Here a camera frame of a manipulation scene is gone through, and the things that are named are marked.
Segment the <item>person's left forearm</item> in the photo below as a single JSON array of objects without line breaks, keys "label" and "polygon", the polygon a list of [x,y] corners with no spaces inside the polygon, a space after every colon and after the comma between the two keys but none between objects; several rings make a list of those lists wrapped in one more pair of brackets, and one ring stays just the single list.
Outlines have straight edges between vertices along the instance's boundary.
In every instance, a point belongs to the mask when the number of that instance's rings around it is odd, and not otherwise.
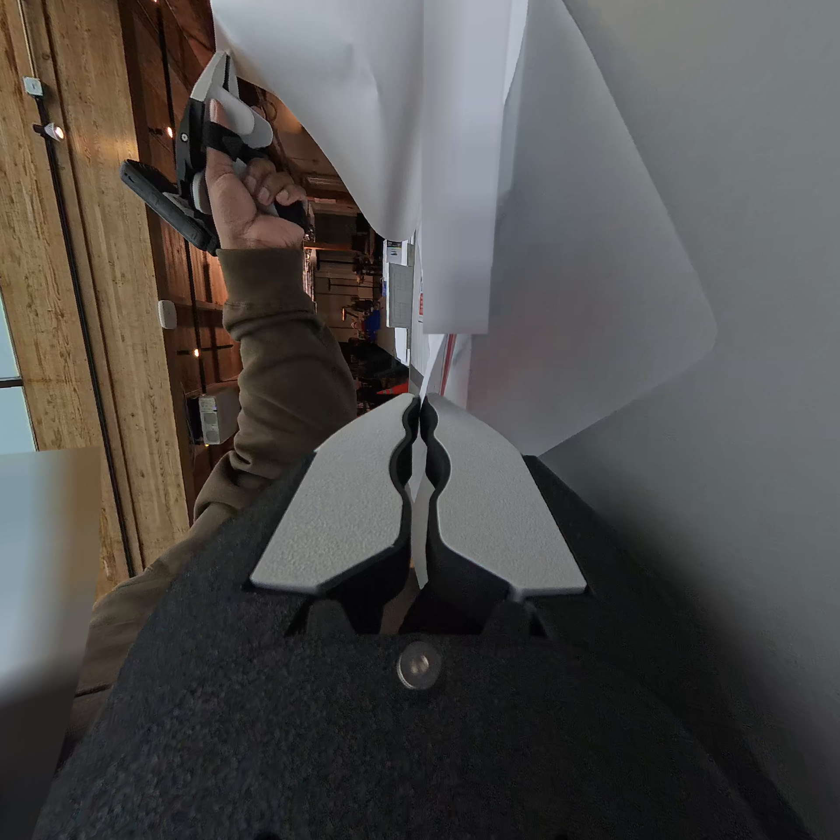
[{"label": "person's left forearm", "polygon": [[158,601],[218,530],[356,418],[349,367],[302,287],[302,252],[224,249],[219,261],[224,328],[243,363],[233,447],[199,491],[184,539],[93,608],[78,699],[111,688]]}]

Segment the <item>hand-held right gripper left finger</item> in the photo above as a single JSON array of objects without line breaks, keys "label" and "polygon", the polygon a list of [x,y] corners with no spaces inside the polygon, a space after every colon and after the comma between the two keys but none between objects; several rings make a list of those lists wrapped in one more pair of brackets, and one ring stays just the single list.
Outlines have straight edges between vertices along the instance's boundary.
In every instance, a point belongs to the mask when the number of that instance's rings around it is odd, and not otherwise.
[{"label": "hand-held right gripper left finger", "polygon": [[257,590],[336,601],[357,633],[381,631],[411,569],[420,406],[399,395],[320,445],[250,576]]}]

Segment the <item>large white paper sheet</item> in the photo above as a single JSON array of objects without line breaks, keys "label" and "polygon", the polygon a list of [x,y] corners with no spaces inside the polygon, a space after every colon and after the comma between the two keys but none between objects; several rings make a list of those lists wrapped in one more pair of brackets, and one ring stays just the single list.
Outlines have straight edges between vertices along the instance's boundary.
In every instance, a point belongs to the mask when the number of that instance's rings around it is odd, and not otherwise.
[{"label": "large white paper sheet", "polygon": [[542,455],[717,325],[565,2],[425,2],[421,387]]},{"label": "large white paper sheet", "polygon": [[427,333],[489,330],[503,113],[528,2],[213,1],[216,45],[374,230],[420,234]]}]

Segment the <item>white notice board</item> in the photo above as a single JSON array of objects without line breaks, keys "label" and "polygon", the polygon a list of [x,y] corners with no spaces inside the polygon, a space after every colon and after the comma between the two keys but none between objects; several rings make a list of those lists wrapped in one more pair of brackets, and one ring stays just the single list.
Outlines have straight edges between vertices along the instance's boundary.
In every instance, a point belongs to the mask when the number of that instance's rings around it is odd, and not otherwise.
[{"label": "white notice board", "polygon": [[392,329],[408,329],[413,316],[414,244],[386,239],[383,245],[382,288],[385,322]]}]

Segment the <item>person's left hand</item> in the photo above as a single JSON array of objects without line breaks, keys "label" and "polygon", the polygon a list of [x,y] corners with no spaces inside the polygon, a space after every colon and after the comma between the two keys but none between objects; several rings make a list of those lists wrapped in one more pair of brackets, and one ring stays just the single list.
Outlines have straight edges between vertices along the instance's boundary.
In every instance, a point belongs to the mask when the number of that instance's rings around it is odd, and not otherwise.
[{"label": "person's left hand", "polygon": [[278,203],[284,207],[300,202],[304,190],[286,172],[266,157],[250,161],[242,175],[223,152],[206,152],[206,188],[222,249],[300,249],[303,228],[270,214]]}]

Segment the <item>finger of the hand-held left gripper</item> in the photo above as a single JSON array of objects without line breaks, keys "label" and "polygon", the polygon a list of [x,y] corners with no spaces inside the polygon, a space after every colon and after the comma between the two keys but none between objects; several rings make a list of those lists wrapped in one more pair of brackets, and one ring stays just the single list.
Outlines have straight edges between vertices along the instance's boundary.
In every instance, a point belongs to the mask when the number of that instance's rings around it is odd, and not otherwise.
[{"label": "finger of the hand-held left gripper", "polygon": [[207,63],[196,81],[196,101],[218,99],[217,92],[239,99],[238,75],[233,57],[226,50],[219,50]]}]

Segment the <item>black wall conduit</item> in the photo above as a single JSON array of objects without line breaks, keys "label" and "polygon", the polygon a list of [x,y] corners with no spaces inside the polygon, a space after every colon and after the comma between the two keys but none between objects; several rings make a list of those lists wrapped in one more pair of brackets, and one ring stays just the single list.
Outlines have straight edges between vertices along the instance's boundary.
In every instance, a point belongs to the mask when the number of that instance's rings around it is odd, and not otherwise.
[{"label": "black wall conduit", "polygon": [[74,249],[74,245],[72,243],[71,238],[69,218],[67,213],[67,202],[62,189],[62,184],[60,182],[58,158],[56,153],[56,140],[52,138],[49,134],[47,134],[46,128],[42,128],[41,134],[45,139],[45,150],[49,165],[50,180],[56,199],[56,209],[59,217],[59,227],[62,241],[66,251],[66,260],[70,273],[70,282],[73,290],[73,297],[77,307],[77,315],[80,323],[82,344],[85,351],[88,373],[91,380],[91,389],[93,394],[94,406],[96,408],[96,413],[98,417],[98,425],[100,429],[100,436],[104,450],[104,456],[106,459],[108,479],[112,491],[112,498],[117,517],[122,551],[125,559],[125,564],[127,566],[127,572],[129,576],[132,576],[133,564],[128,526],[123,511],[122,499],[117,478],[116,464],[113,457],[111,438],[108,429],[108,421],[106,418],[104,401],[102,397],[102,389],[93,353],[91,329],[88,321],[88,315],[85,309],[85,302],[82,296],[81,275],[79,272],[76,251]]}]

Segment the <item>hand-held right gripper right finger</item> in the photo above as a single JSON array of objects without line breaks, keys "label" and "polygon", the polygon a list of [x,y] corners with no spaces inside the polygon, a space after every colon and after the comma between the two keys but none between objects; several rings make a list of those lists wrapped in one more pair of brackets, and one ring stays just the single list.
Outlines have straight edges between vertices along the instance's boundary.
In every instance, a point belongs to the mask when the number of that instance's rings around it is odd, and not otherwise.
[{"label": "hand-held right gripper right finger", "polygon": [[525,458],[441,395],[423,401],[418,631],[479,634],[512,603],[580,598],[587,582]]}]

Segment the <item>white wall speaker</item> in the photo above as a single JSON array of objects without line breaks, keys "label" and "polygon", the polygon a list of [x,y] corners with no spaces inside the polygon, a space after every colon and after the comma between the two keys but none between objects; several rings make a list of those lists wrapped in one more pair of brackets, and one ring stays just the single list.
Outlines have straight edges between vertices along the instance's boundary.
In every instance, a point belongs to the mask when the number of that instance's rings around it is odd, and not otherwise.
[{"label": "white wall speaker", "polygon": [[238,430],[238,388],[222,386],[197,397],[198,418],[205,445],[221,445]]}]

